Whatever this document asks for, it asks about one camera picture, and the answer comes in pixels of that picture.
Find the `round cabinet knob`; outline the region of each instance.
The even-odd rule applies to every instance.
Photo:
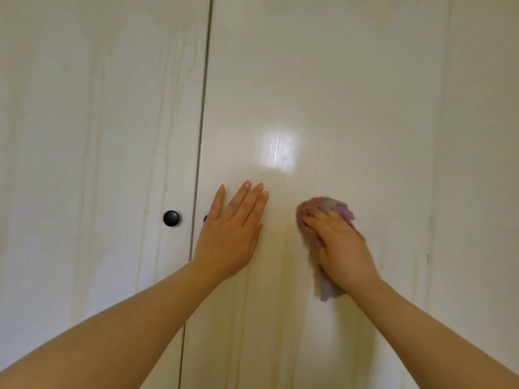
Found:
[[[178,214],[175,210],[168,210],[164,213],[164,223],[168,227],[174,227],[180,223],[180,214]]]

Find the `black knob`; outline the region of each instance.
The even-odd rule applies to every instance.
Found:
[[[175,210],[168,210],[164,213],[164,223],[168,227],[174,227],[178,225],[180,222],[180,214],[178,214]]]

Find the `wood grain texture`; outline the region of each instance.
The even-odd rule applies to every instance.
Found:
[[[454,0],[430,312],[519,373],[519,0]]]
[[[270,201],[250,266],[187,323],[182,388],[412,387],[351,299],[315,295],[295,208],[346,201],[383,277],[423,306],[448,7],[214,1],[195,235],[220,183],[264,182]]]
[[[208,15],[0,0],[0,369],[188,261]],[[181,342],[146,386],[177,387]]]

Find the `hand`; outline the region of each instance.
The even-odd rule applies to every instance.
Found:
[[[243,269],[256,249],[268,191],[263,191],[263,183],[250,188],[251,182],[245,182],[220,215],[225,195],[221,185],[198,237],[193,262],[218,282]]]
[[[302,220],[321,237],[319,260],[331,279],[348,294],[355,294],[379,281],[364,238],[335,211],[317,211]]]

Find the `cleaning cloth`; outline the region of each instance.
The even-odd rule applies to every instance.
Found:
[[[348,205],[346,203],[337,201],[336,199],[332,199],[330,197],[315,197],[300,204],[297,207],[296,212],[297,227],[301,233],[309,239],[310,246],[315,250],[319,249],[323,245],[323,241],[312,228],[310,228],[302,221],[302,217],[311,216],[315,214],[316,210],[319,209],[323,212],[327,212],[329,210],[336,211],[352,228],[354,227],[352,222],[355,220],[354,214],[350,209],[348,209]],[[342,290],[337,284],[333,282],[333,280],[330,278],[330,276],[328,276],[322,267],[320,267],[319,270],[319,282],[322,301],[327,301],[330,298],[336,298],[342,294],[345,294],[344,290]]]

